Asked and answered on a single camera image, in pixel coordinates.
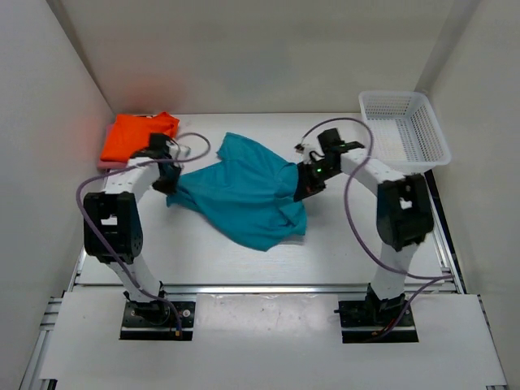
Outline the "orange t shirt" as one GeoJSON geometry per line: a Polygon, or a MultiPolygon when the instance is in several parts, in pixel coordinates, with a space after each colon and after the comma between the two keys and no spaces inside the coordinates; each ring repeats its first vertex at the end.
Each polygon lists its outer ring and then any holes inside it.
{"type": "Polygon", "coordinates": [[[108,126],[100,160],[125,163],[134,152],[149,144],[152,133],[175,138],[179,123],[179,119],[167,112],[155,116],[116,115],[115,122],[108,126]]]}

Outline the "pink t shirt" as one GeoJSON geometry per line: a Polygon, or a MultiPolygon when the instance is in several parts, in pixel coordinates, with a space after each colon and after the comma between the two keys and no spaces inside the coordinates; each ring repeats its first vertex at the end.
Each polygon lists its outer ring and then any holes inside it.
{"type": "Polygon", "coordinates": [[[97,168],[101,170],[125,167],[130,153],[128,140],[120,131],[119,125],[115,123],[110,124],[106,127],[105,139],[97,161],[97,168]]]}

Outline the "teal t shirt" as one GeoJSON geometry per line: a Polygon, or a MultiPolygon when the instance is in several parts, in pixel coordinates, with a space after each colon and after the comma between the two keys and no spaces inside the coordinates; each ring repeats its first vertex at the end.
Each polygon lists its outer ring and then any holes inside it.
{"type": "Polygon", "coordinates": [[[307,214],[297,190],[297,165],[248,137],[228,132],[219,161],[183,174],[167,205],[195,211],[238,245],[267,251],[304,236],[307,214]]]}

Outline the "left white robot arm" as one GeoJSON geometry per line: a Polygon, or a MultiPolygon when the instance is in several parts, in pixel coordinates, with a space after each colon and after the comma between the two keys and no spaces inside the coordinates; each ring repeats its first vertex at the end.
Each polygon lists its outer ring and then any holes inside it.
{"type": "Polygon", "coordinates": [[[176,310],[141,254],[144,238],[137,203],[148,189],[173,194],[182,171],[176,160],[189,155],[189,147],[154,133],[145,148],[131,153],[124,168],[109,173],[101,192],[77,198],[86,253],[119,277],[128,302],[153,325],[165,323],[176,310]]]}

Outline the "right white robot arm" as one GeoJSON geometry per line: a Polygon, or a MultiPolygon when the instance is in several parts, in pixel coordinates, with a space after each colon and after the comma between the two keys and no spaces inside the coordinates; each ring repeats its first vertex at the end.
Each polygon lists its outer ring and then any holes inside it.
{"type": "Polygon", "coordinates": [[[301,201],[322,192],[327,180],[340,174],[375,195],[375,225],[382,246],[366,292],[365,315],[382,325],[403,309],[412,257],[434,227],[426,181],[420,174],[405,175],[372,158],[364,145],[341,140],[334,128],[322,132],[318,142],[318,148],[303,143],[295,147],[302,160],[293,198],[301,201]]]}

